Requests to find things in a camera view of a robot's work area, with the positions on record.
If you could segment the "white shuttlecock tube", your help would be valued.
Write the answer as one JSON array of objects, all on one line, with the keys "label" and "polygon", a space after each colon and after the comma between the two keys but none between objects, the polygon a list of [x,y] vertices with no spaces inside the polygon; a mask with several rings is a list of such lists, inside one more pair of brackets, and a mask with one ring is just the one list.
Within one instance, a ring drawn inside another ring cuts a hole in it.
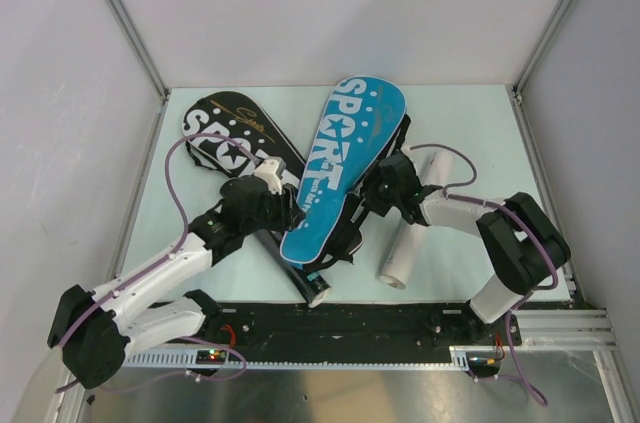
[{"label": "white shuttlecock tube", "polygon": [[[421,174],[426,185],[443,187],[449,180],[453,156],[446,151],[436,151]],[[427,228],[402,221],[395,233],[392,246],[381,266],[379,279],[386,285],[404,290],[417,262]]]}]

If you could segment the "blue racket bag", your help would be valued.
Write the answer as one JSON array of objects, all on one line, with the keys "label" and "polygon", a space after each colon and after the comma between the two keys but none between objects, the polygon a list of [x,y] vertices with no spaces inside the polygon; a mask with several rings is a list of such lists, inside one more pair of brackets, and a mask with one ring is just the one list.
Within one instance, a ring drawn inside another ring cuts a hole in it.
[{"label": "blue racket bag", "polygon": [[392,141],[407,112],[402,90],[372,76],[353,76],[330,92],[299,184],[304,221],[287,232],[280,255],[304,268],[321,258],[349,191]]}]

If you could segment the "black shuttlecock tube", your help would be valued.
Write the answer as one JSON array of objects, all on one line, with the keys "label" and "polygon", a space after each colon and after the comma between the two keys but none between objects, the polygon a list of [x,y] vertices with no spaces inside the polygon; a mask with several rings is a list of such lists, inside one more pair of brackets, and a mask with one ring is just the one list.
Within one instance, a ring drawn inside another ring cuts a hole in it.
[{"label": "black shuttlecock tube", "polygon": [[259,231],[254,236],[294,284],[309,308],[315,308],[324,302],[331,291],[331,285],[320,274],[307,275],[302,270],[287,263],[280,255],[279,240],[272,233]]}]

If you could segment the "black racket bag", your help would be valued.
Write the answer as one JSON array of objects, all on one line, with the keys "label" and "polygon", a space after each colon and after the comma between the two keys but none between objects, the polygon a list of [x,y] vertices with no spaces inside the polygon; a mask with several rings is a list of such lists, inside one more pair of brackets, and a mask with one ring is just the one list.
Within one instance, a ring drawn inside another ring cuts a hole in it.
[{"label": "black racket bag", "polygon": [[[286,167],[282,185],[299,189],[307,159],[257,103],[243,93],[216,92],[199,99],[185,113],[186,148],[199,166],[232,180],[221,190],[220,210],[213,221],[238,240],[266,229],[267,184],[252,176],[266,158],[281,158]],[[286,233],[272,232],[279,240]]]}]

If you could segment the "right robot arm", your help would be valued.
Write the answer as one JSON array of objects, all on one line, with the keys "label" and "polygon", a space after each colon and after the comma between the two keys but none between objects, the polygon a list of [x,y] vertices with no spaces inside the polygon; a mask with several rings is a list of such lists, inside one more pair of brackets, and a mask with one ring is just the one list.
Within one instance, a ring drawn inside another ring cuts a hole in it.
[{"label": "right robot arm", "polygon": [[380,279],[403,289],[418,261],[430,227],[443,227],[479,238],[493,274],[467,303],[464,336],[486,343],[498,331],[498,319],[536,291],[571,258],[571,249],[533,197],[524,192],[502,200],[452,193],[447,179],[450,159],[437,153],[419,175],[408,155],[397,152],[376,164],[364,178],[364,207],[379,216],[399,210],[403,219],[385,258]]}]

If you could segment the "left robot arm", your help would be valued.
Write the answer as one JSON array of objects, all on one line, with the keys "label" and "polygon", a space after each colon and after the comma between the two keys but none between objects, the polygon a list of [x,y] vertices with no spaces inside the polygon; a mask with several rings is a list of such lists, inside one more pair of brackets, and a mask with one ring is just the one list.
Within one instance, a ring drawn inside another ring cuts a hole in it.
[{"label": "left robot arm", "polygon": [[160,305],[159,299],[191,277],[221,263],[257,232],[284,233],[305,218],[297,190],[273,174],[234,178],[219,201],[183,223],[180,236],[125,276],[85,289],[76,284],[57,304],[47,345],[76,384],[93,389],[111,379],[131,356],[174,339],[214,340],[222,319],[201,290]]}]

